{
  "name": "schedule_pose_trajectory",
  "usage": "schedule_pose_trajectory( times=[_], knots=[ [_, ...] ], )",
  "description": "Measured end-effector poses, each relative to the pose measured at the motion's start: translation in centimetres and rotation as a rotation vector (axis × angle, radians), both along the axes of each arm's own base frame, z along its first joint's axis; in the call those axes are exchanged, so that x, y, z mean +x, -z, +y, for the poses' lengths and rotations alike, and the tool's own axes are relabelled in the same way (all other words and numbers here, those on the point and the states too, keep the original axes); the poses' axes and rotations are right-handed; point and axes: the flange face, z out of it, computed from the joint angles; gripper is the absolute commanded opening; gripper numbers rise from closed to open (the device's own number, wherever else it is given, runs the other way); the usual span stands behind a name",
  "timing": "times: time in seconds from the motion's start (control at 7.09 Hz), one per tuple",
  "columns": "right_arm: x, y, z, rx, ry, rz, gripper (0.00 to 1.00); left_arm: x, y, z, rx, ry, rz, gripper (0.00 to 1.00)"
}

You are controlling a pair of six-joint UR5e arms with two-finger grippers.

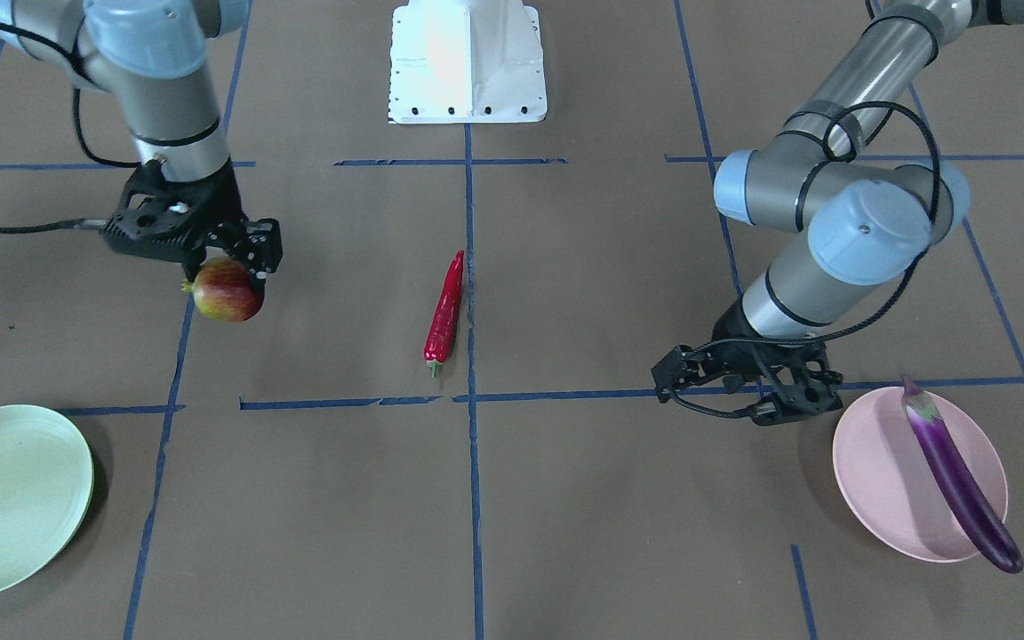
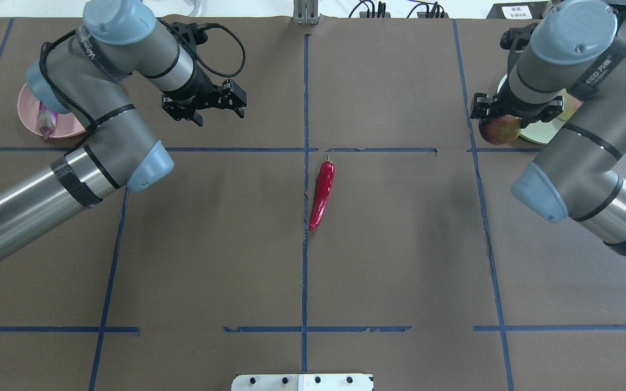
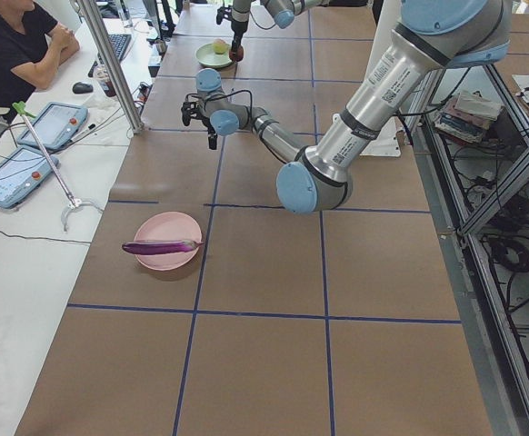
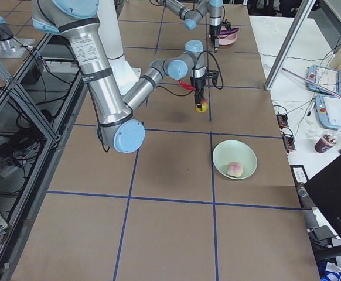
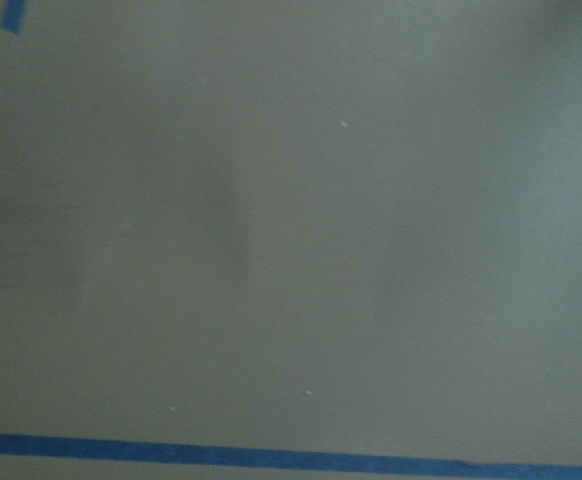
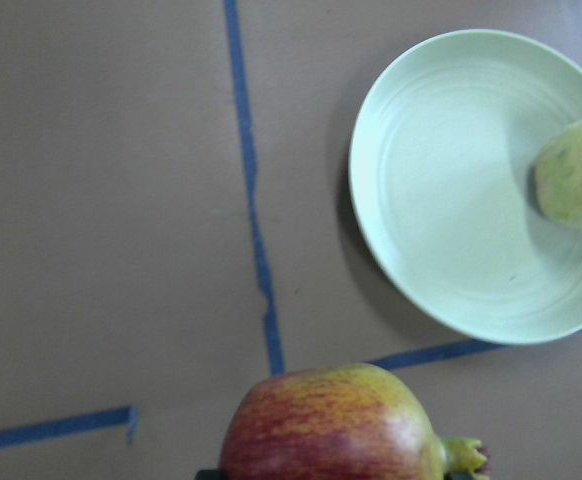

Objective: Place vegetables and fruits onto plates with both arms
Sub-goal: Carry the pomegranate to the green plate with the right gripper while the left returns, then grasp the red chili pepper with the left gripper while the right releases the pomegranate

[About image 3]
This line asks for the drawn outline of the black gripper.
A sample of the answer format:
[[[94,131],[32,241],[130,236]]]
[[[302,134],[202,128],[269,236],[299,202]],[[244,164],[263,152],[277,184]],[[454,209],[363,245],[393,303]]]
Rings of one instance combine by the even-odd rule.
[[[242,38],[248,28],[248,19],[246,17],[232,18],[231,28],[234,32],[234,37],[230,48],[230,54],[239,55],[243,52]]]
[[[218,141],[217,132],[210,122],[206,123],[206,128],[208,132],[208,147],[210,149],[216,149]]]

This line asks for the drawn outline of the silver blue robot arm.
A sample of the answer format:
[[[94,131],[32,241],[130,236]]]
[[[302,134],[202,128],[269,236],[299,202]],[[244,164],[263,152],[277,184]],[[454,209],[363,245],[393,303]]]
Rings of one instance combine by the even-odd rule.
[[[349,165],[429,72],[492,64],[505,57],[511,14],[508,1],[403,1],[392,43],[313,146],[304,145],[265,109],[230,103],[220,74],[211,68],[196,75],[196,91],[183,102],[182,120],[185,125],[201,121],[211,148],[218,136],[254,133],[284,164],[275,184],[285,209],[334,209],[353,190]]]
[[[233,40],[229,49],[229,56],[233,61],[240,61],[243,58],[242,39],[248,29],[253,3],[249,0],[234,0],[230,6],[223,5],[218,9],[216,22],[219,25],[224,20],[231,23]],[[270,0],[260,1],[259,4],[273,18],[274,25],[285,29],[297,16],[314,7],[357,7],[368,5],[369,1]]]

